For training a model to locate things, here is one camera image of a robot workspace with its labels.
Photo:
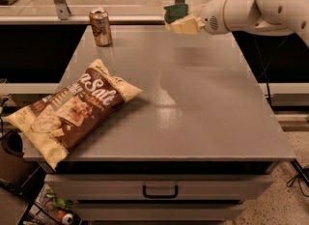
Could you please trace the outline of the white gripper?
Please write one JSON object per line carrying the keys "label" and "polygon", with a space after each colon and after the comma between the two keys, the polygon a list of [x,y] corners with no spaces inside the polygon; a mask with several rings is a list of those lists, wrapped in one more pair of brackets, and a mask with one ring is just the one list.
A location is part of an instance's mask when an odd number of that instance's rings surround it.
{"label": "white gripper", "polygon": [[212,35],[229,33],[224,19],[226,2],[227,0],[211,0],[204,5],[190,6],[190,15],[165,23],[165,28],[169,32],[186,35],[198,34],[202,28]]}

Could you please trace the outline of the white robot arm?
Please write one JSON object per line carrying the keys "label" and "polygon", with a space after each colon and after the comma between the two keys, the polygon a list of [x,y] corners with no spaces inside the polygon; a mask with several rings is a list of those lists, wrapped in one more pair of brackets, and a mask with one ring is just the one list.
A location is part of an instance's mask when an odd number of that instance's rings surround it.
{"label": "white robot arm", "polygon": [[261,36],[297,34],[309,46],[309,0],[211,0],[191,14],[186,4],[167,6],[165,27],[176,34],[243,31]]}

